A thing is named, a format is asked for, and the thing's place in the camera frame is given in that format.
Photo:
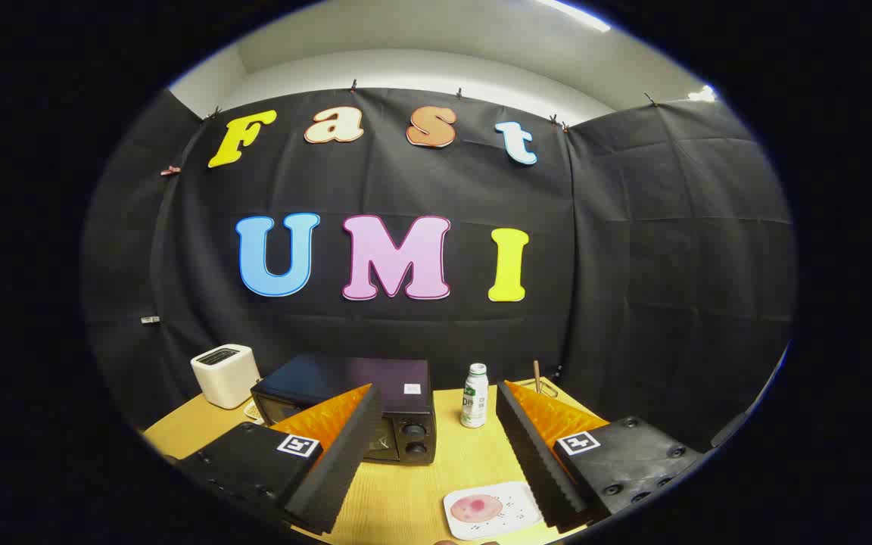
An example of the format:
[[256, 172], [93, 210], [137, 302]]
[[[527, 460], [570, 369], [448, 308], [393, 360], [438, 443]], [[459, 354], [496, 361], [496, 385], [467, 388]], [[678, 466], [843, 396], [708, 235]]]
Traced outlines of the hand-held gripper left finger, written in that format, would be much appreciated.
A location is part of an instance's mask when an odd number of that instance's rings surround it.
[[328, 534], [382, 415], [366, 384], [275, 425], [233, 425], [176, 469], [261, 521]]

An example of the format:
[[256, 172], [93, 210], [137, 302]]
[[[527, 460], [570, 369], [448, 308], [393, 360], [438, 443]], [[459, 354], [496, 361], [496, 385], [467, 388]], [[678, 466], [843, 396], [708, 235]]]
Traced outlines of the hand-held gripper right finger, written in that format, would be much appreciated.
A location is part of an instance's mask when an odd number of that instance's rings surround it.
[[648, 503], [703, 455], [643, 419], [608, 422], [511, 381], [496, 417], [548, 527], [565, 532]]

